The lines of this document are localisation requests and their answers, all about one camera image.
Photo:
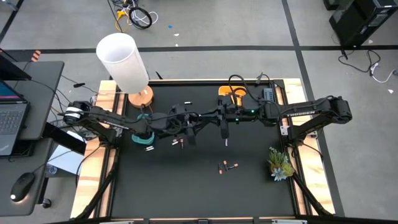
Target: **black table surface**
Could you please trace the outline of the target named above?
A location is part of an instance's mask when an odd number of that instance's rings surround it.
[[[0,159],[0,217],[30,215],[33,212],[42,189],[45,165],[34,172],[34,183],[24,199],[20,202],[13,202],[10,199],[10,192],[16,180],[23,173],[32,172],[47,161],[52,148],[52,139],[41,139],[37,141],[33,155],[30,157]]]
[[[152,86],[154,112],[192,101],[190,111],[206,112],[216,105],[218,86]],[[262,88],[250,87],[258,94]],[[140,112],[127,104],[127,115]],[[156,139],[155,149],[125,134],[111,216],[114,218],[271,217],[293,215],[287,181],[274,182],[267,171],[269,147],[281,148],[277,126],[259,121],[229,125],[228,147],[220,129],[209,124],[197,135],[197,145],[184,149],[172,139]],[[218,163],[238,163],[218,173]]]
[[[24,68],[27,62],[14,63],[19,68]],[[34,62],[29,63],[25,72],[33,80],[48,85],[56,90],[61,78],[64,62]],[[42,137],[45,123],[50,112],[54,93],[49,88],[32,81],[7,81],[15,91],[22,94],[29,101],[30,108],[25,120],[26,128],[21,130],[19,140],[37,140]]]

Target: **wooden lamp base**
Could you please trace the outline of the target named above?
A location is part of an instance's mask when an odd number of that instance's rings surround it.
[[[145,107],[149,106],[153,99],[154,92],[149,86],[146,86],[145,89],[139,93],[129,94],[129,101],[136,108],[141,108],[141,105],[145,105]]]

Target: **laptop screen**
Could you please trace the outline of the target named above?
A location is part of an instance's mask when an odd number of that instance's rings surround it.
[[[7,85],[0,82],[0,100],[18,100],[20,97],[14,93]]]

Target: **laptop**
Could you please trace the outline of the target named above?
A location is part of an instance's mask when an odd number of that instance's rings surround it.
[[[28,110],[29,102],[0,80],[0,156],[11,155]]]

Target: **gray floor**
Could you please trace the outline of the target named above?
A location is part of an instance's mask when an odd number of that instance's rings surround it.
[[[156,11],[159,22],[149,30],[130,29],[140,47],[204,45],[292,45],[280,0],[188,1],[142,0]],[[300,45],[336,45],[321,0],[288,0]],[[0,4],[0,27],[10,15]],[[369,39],[371,45],[398,44],[398,13]],[[106,1],[24,1],[0,47],[5,49],[93,48],[116,32]],[[398,67],[398,50],[378,50],[382,60],[376,76],[383,80]],[[365,51],[349,56],[349,63],[366,69]],[[336,180],[348,217],[398,220],[398,185],[395,170],[398,113],[398,77],[385,84],[368,74],[338,63],[338,51],[305,51],[303,56],[316,98],[341,95],[350,103],[354,119],[325,128]],[[142,53],[151,78],[227,78],[233,73],[255,77],[264,72],[274,78],[301,78],[294,51],[203,51]],[[63,60],[63,75],[96,90],[108,74],[95,54],[43,54],[45,60]],[[87,100],[93,94],[73,88],[62,79],[59,90],[70,100]],[[66,220],[75,187],[70,178],[53,179],[47,194],[57,206],[37,207],[30,217],[0,218],[0,223],[43,223]]]

